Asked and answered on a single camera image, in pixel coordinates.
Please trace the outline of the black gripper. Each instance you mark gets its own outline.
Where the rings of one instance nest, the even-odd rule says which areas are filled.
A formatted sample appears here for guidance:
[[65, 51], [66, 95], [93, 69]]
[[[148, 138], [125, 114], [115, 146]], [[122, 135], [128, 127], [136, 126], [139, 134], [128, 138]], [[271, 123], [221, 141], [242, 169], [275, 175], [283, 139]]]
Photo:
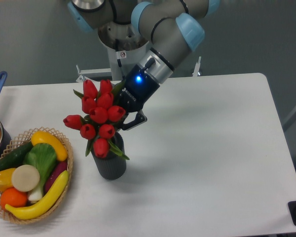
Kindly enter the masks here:
[[119, 130], [127, 131], [147, 122], [148, 118], [141, 109], [159, 87], [160, 85], [138, 65], [116, 85], [115, 104], [122, 107], [126, 113], [137, 112], [135, 118], [129, 123], [122, 123]]

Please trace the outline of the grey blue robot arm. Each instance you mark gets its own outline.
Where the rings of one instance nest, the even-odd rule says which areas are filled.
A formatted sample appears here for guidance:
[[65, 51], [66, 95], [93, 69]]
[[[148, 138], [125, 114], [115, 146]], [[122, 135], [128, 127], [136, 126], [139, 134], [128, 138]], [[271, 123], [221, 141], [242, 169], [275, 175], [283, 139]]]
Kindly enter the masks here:
[[86, 32], [96, 31], [107, 49], [116, 103], [133, 121], [119, 121], [129, 130], [147, 121], [144, 103], [205, 37], [198, 23], [215, 12], [218, 0], [71, 0], [68, 9]]

